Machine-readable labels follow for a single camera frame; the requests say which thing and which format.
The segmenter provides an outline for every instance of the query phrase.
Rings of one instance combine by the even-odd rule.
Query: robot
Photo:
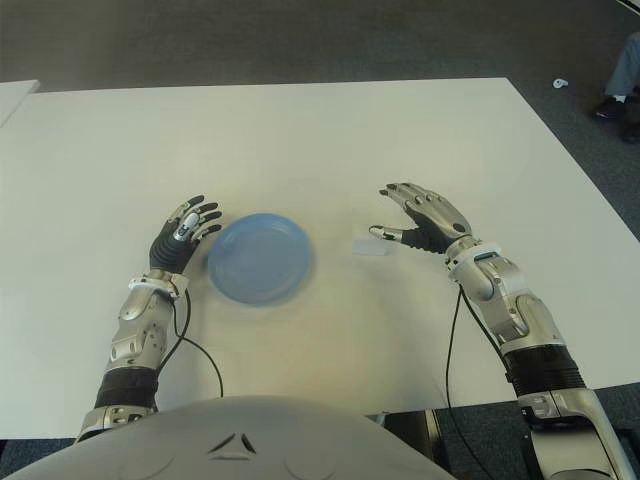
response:
[[[474,238],[442,195],[412,183],[380,193],[417,225],[374,225],[378,238],[443,254],[465,301],[481,311],[517,395],[539,475],[554,480],[633,480],[635,475],[593,390],[545,304],[495,243]],[[9,477],[21,479],[453,478],[384,428],[312,402],[224,397],[158,412],[158,373],[167,358],[174,302],[200,241],[220,230],[216,203],[203,196],[167,219],[150,253],[150,271],[129,284],[94,409],[75,444]]]

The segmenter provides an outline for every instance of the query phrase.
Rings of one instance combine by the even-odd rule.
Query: blue plate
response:
[[[291,220],[271,213],[241,218],[222,230],[209,251],[213,284],[227,297],[262,305],[290,295],[311,264],[311,244]]]

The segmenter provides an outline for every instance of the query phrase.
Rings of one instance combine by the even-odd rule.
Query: robot finger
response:
[[[207,213],[206,215],[203,215],[200,218],[200,225],[203,225],[207,222],[210,222],[211,220],[215,220],[216,218],[220,218],[222,216],[222,212],[217,211],[217,212],[213,212],[213,213]]]
[[[204,227],[204,228],[199,228],[194,234],[193,234],[193,238],[192,238],[192,242],[195,244],[200,243],[200,241],[205,238],[207,235],[217,232],[219,230],[222,229],[222,225],[211,225],[208,227]]]
[[[401,242],[403,231],[398,228],[383,227],[382,225],[371,225],[369,227],[369,233],[374,237],[392,242]]]
[[[182,217],[182,215],[184,215],[185,212],[187,212],[191,207],[193,207],[194,205],[197,205],[203,200],[204,200],[204,195],[197,195],[187,200],[186,202],[184,202],[182,205],[180,205],[178,208],[174,210],[174,212],[167,219],[167,223],[171,223],[176,219]]]
[[[215,210],[216,208],[218,208],[218,204],[216,202],[205,203],[204,205],[200,205],[192,208],[190,212],[202,214],[204,212],[210,212],[211,210]]]
[[[191,238],[193,232],[198,228],[200,215],[195,212],[189,212],[173,232],[173,238],[180,242],[185,242]]]
[[[408,194],[405,190],[401,190],[397,183],[387,184],[387,188],[380,190],[380,194],[389,197],[391,200],[400,205],[403,209],[406,208],[407,201],[413,200],[415,195]]]
[[[437,194],[436,192],[432,192],[431,190],[427,190],[426,188],[422,188],[420,185],[416,185],[415,183],[403,183],[409,191],[414,192],[417,198],[426,199],[427,201],[431,201],[434,199],[442,200],[443,197]]]

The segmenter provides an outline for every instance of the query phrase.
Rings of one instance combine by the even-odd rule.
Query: person's leg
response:
[[[629,36],[627,44],[620,53],[616,68],[607,83],[605,94],[608,96],[626,96],[640,77],[640,32]]]
[[[620,53],[618,63],[605,88],[606,98],[596,107],[594,114],[610,120],[626,116],[625,100],[633,92],[640,77],[640,32],[629,36]]]

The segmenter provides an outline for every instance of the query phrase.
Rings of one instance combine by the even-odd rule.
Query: robotic hand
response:
[[[528,289],[518,267],[500,256],[496,244],[474,239],[469,223],[441,195],[411,183],[391,183],[380,193],[398,203],[418,228],[374,225],[369,231],[445,253],[450,278],[480,308],[531,427],[539,477],[635,479],[597,396],[586,388],[551,313]]]
[[[149,273],[129,283],[96,403],[85,417],[78,442],[156,410],[167,329],[175,315],[174,302],[188,283],[182,273],[201,240],[222,228],[212,223],[222,215],[218,204],[203,201],[203,195],[193,197],[169,216],[151,245]]]
[[[222,226],[211,224],[222,212],[215,211],[217,203],[206,203],[203,195],[180,205],[167,219],[149,250],[151,269],[182,274],[200,241],[217,232]]]
[[[398,230],[373,225],[376,237],[403,243],[428,252],[444,253],[461,237],[471,235],[471,226],[462,214],[441,195],[413,183],[390,183],[380,194],[402,207],[418,228]]]

